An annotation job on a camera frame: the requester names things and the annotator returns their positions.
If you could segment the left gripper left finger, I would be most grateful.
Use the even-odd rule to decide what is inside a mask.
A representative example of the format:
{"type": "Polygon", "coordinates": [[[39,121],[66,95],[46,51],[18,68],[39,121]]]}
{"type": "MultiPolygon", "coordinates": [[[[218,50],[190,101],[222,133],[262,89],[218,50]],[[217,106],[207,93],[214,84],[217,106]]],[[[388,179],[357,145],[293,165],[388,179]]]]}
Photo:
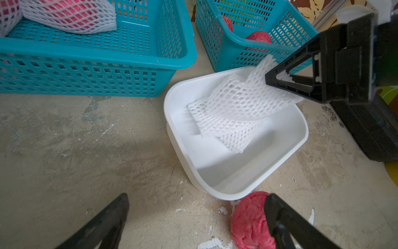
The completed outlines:
{"type": "Polygon", "coordinates": [[[57,248],[117,249],[127,221],[129,208],[128,196],[126,193],[122,193],[57,248]]]}

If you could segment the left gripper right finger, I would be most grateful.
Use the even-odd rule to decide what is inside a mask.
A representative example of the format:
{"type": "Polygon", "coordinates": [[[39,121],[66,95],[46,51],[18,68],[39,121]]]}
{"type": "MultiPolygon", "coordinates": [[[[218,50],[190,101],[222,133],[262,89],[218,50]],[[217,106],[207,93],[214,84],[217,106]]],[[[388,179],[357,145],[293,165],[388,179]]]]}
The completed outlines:
{"type": "Polygon", "coordinates": [[[339,248],[276,194],[265,199],[264,213],[277,249],[294,249],[292,239],[304,249],[339,248]]]}

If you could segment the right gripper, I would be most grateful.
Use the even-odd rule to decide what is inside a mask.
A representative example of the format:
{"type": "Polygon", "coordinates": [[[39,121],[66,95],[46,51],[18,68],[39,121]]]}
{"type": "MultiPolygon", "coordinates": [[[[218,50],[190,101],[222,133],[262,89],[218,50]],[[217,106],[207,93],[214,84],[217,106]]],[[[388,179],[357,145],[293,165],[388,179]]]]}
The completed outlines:
{"type": "Polygon", "coordinates": [[[265,74],[266,84],[317,103],[369,104],[377,89],[398,84],[398,16],[384,24],[374,13],[312,38],[265,74]],[[312,61],[313,75],[292,75],[312,61]]]}

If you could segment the red apple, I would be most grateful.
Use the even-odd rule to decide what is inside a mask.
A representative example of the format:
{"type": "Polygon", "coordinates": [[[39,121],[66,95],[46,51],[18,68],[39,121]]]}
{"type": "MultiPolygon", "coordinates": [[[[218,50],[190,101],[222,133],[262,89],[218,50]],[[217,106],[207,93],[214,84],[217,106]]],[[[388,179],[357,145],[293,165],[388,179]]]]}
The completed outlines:
{"type": "Polygon", "coordinates": [[[257,42],[271,43],[271,37],[267,32],[255,31],[246,37],[247,40],[253,40],[257,42]]]}
{"type": "Polygon", "coordinates": [[[229,19],[229,18],[226,17],[226,16],[223,16],[223,19],[224,19],[225,23],[227,24],[228,28],[230,29],[230,31],[233,32],[233,23],[232,23],[232,20],[229,19]]]}

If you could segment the netted apple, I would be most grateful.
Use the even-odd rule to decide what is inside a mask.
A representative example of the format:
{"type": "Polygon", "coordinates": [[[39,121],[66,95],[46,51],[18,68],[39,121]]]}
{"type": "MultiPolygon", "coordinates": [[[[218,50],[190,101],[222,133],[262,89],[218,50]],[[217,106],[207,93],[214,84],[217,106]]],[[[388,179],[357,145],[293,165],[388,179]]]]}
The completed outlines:
{"type": "Polygon", "coordinates": [[[1,37],[5,37],[22,19],[23,14],[18,0],[1,0],[1,37]]]}
{"type": "Polygon", "coordinates": [[[54,29],[86,35],[117,29],[115,7],[109,1],[21,1],[23,16],[54,29]]]}
{"type": "Polygon", "coordinates": [[[267,192],[247,195],[233,213],[231,237],[239,249],[274,249],[275,239],[270,235],[264,213],[267,192]]]}

